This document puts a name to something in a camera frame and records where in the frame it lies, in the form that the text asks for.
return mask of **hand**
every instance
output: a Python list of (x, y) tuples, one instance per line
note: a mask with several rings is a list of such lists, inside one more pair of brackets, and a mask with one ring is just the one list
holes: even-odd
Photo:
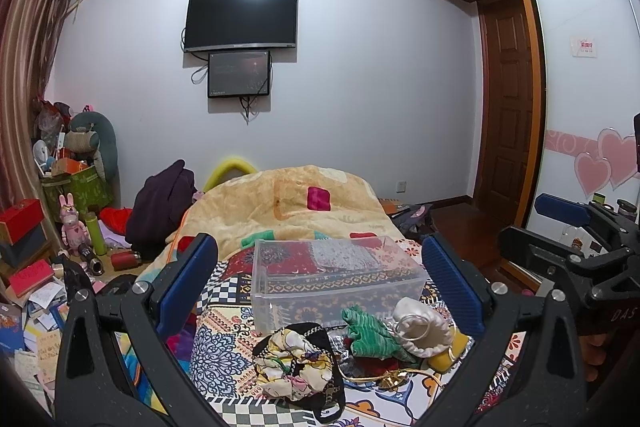
[(584, 377), (587, 382), (592, 382), (598, 378), (598, 366), (602, 365), (607, 356), (607, 352), (602, 347), (606, 339), (606, 334), (579, 338), (582, 361), (584, 362)]

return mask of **transparent plastic box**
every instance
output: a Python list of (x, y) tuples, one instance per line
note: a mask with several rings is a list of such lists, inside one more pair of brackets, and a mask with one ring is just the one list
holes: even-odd
[(390, 237), (255, 243), (251, 302), (262, 334), (301, 322), (343, 325), (359, 305), (391, 317), (402, 297), (419, 299), (426, 270)]

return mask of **green tumbler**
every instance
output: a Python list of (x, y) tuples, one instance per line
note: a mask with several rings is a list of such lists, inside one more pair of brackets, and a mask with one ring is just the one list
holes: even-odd
[(94, 247), (96, 255), (104, 255), (107, 253), (107, 245), (104, 243), (102, 232), (100, 231), (100, 225), (98, 225), (98, 218), (93, 212), (86, 213), (86, 219), (84, 220), (86, 229), (89, 231), (91, 242)]

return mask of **green gift bag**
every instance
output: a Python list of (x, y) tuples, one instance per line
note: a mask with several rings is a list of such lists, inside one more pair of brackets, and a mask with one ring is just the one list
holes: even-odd
[(76, 174), (60, 174), (60, 176), (44, 178), (41, 182), (49, 210), (57, 222), (60, 222), (60, 201), (58, 200), (60, 194), (74, 195), (74, 204), (82, 221), (86, 219), (89, 206), (96, 206), (97, 211), (100, 212), (113, 200), (111, 187), (98, 176), (94, 166)]

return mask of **pink rabbit figurine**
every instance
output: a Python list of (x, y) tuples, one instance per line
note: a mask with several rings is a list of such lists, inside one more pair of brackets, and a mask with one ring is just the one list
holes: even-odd
[(78, 247), (82, 243), (91, 244), (89, 233), (78, 217), (78, 211), (74, 207), (73, 194), (60, 194), (60, 219), (62, 220), (62, 242), (69, 247), (73, 255), (78, 255)]

